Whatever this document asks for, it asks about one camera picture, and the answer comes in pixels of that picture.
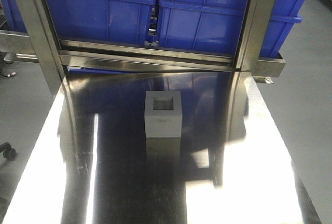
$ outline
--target gray floor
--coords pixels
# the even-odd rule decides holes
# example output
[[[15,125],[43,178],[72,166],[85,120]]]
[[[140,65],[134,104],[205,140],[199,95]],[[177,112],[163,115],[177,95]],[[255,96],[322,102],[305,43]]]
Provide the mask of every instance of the gray floor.
[[[281,49],[287,66],[274,85],[259,85],[324,224],[332,223],[332,3],[306,0],[304,20]],[[0,137],[18,152],[0,158],[0,197],[11,199],[52,99],[38,64],[6,65],[0,78]]]

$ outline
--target caster wheel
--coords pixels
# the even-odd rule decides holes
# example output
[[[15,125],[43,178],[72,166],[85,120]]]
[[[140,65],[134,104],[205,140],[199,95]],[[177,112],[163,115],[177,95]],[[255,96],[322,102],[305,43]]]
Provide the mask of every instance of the caster wheel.
[[[4,151],[4,158],[7,158],[10,161],[15,160],[16,158],[16,151],[13,148]]]

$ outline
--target square hole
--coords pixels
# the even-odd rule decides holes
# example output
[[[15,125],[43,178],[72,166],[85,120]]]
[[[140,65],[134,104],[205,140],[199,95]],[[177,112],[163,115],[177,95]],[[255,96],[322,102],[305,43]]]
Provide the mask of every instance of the square hole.
[[[154,97],[154,110],[174,110],[173,96]]]

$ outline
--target gray cube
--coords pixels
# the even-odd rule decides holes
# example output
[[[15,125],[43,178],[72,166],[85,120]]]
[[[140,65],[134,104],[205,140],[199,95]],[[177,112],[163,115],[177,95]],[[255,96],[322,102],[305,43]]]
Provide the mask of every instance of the gray cube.
[[[181,92],[147,91],[144,120],[146,138],[181,137]]]

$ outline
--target stainless steel tabletop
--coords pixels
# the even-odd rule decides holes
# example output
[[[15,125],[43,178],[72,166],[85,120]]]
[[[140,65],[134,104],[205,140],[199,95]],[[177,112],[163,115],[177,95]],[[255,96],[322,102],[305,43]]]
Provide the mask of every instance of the stainless steel tabletop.
[[[179,159],[147,159],[145,93],[173,90]],[[3,223],[321,222],[251,74],[209,72],[69,75]]]

